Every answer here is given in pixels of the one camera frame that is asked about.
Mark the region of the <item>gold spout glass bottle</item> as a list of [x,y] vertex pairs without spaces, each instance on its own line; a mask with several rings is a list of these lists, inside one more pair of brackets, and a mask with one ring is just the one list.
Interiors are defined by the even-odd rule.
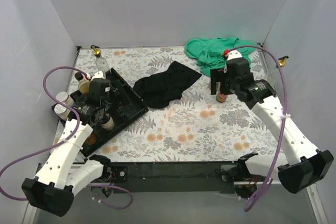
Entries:
[[106,76],[106,73],[110,71],[108,62],[101,54],[100,47],[91,45],[92,53],[96,58],[96,66],[99,71],[103,72],[103,75]]

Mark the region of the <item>blue label spice jar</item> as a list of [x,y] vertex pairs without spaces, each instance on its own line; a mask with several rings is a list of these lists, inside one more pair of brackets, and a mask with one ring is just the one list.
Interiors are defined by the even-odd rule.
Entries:
[[65,91],[59,92],[56,95],[56,99],[60,101],[61,103],[66,104],[69,107],[72,107],[74,104],[73,98]]

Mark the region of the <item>tall gold spout bottle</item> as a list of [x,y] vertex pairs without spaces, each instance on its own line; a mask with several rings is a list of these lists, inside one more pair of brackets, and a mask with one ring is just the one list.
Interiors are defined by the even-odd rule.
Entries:
[[281,67],[281,68],[284,67],[286,65],[287,59],[289,59],[289,56],[283,56],[283,57],[278,58],[278,64],[267,70],[267,73],[265,75],[265,80],[272,87],[275,86],[275,84],[277,82],[277,78],[279,76],[278,67]]

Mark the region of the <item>dark soy sauce bottle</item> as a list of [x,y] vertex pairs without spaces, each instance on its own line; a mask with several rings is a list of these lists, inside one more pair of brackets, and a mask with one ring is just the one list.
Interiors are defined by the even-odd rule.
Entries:
[[78,81],[78,90],[81,94],[86,94],[89,92],[90,81],[87,80],[84,75],[80,72],[75,73],[75,78]]

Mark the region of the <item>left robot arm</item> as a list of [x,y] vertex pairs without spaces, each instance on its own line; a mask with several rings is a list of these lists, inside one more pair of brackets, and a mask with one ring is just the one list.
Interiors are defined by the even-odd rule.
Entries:
[[103,100],[109,98],[110,88],[110,80],[91,80],[85,95],[87,101],[74,108],[80,116],[65,123],[62,144],[56,146],[34,178],[23,181],[22,190],[32,206],[62,217],[69,211],[75,195],[92,181],[106,182],[111,178],[110,160],[100,155],[70,171],[84,142],[93,133],[90,120],[99,122],[103,118]]

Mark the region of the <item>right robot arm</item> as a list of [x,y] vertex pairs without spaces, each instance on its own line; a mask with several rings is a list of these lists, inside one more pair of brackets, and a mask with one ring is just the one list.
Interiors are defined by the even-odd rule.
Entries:
[[230,176],[251,180],[255,175],[278,180],[292,194],[322,180],[334,161],[329,150],[321,151],[311,143],[296,126],[283,106],[273,87],[264,79],[255,80],[248,60],[239,52],[232,51],[225,57],[223,69],[211,70],[211,94],[216,94],[219,82],[221,93],[234,94],[260,119],[273,137],[281,137],[281,150],[286,164],[272,162],[257,153],[238,159],[236,167],[228,171]]

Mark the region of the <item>silver lid spice jar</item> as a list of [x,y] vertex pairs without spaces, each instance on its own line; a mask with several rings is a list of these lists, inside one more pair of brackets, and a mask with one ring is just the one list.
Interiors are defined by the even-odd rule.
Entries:
[[70,110],[68,108],[64,107],[63,105],[56,104],[55,107],[54,107],[54,112],[63,121],[68,120],[68,116],[69,116]]

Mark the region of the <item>yellow cap sauce bottle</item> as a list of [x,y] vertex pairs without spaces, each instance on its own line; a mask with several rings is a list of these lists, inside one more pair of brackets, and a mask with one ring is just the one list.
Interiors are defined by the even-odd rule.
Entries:
[[219,103],[223,103],[227,100],[227,95],[225,94],[222,94],[222,93],[218,93],[216,95],[216,101],[219,102]]

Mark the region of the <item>pink cap spice bottle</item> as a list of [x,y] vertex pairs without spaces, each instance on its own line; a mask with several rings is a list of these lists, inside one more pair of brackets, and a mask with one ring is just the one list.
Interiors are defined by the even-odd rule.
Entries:
[[93,144],[95,144],[97,141],[97,137],[94,133],[91,133],[90,136],[87,137],[87,139],[84,142],[85,146],[91,146]]

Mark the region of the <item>white spice jar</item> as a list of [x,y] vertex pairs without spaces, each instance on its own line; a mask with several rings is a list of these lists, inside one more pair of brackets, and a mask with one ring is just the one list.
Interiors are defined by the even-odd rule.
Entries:
[[100,123],[100,126],[106,131],[111,131],[113,130],[115,123],[114,123],[113,118],[109,116],[106,122]]

